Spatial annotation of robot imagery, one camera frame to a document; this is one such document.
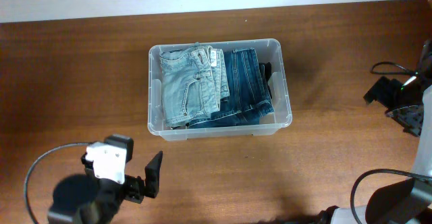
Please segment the dark charcoal garment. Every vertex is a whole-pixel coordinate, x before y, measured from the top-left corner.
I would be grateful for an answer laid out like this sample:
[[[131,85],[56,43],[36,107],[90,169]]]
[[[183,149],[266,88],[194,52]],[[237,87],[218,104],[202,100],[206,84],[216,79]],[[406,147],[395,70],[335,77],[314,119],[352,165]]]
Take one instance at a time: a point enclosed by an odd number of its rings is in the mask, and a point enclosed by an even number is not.
[[[272,66],[269,62],[259,63],[259,69],[261,72],[261,76],[263,78],[263,84],[267,87],[267,92],[269,93],[269,96],[272,99],[271,89],[269,86],[269,81],[272,75]]]

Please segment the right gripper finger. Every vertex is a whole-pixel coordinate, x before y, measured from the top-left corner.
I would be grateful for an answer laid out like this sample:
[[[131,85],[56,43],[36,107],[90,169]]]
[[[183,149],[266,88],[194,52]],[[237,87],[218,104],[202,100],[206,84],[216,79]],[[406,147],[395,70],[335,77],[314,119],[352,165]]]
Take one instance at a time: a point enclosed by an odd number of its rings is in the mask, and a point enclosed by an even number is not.
[[[419,137],[423,128],[424,106],[410,105],[389,109],[385,112],[387,117],[399,123],[403,131],[415,137]]]
[[[385,107],[395,107],[397,104],[396,96],[401,87],[402,83],[399,80],[390,80],[385,76],[381,76],[363,96],[363,99],[367,104],[378,101]]]

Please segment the light blue jeans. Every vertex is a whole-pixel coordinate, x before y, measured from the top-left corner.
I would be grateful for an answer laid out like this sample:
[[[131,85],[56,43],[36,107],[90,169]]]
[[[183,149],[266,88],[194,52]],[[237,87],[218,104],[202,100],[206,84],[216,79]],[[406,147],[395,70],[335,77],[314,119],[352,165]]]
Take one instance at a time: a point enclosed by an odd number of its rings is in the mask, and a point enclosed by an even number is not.
[[[210,45],[159,54],[162,103],[168,127],[206,119],[230,96],[224,54]]]

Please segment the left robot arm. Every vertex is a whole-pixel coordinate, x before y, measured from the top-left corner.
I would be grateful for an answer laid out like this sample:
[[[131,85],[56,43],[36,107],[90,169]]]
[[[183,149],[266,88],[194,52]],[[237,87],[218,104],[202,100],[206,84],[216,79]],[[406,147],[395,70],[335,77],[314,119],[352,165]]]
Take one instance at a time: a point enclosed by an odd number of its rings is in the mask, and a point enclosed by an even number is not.
[[[81,156],[84,174],[61,180],[53,191],[49,223],[110,223],[123,201],[140,204],[144,180],[125,174],[134,140],[114,134],[92,142]]]

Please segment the dark blue jeans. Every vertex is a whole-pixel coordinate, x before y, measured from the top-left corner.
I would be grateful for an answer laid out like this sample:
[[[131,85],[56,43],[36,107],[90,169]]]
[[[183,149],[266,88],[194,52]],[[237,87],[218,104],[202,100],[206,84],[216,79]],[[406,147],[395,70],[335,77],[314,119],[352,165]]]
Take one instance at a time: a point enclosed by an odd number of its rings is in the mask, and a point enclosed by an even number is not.
[[[265,65],[259,63],[253,48],[224,53],[229,96],[221,109],[209,118],[196,119],[188,128],[218,128],[256,125],[260,118],[274,112],[265,79]]]

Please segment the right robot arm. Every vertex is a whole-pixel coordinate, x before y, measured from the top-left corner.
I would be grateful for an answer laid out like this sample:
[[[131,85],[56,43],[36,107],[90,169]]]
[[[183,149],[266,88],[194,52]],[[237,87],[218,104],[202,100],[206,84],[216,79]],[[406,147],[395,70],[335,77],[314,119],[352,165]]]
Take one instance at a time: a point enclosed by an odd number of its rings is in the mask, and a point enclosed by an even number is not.
[[[390,80],[390,72],[363,96],[386,107],[386,116],[398,122],[406,133],[420,139],[412,171],[373,169],[360,175],[350,193],[350,208],[331,206],[306,223],[430,223],[431,222],[431,40],[426,40],[414,70],[400,67],[405,83]],[[401,175],[404,181],[376,190],[366,206],[356,207],[354,197],[360,182],[373,174]]]

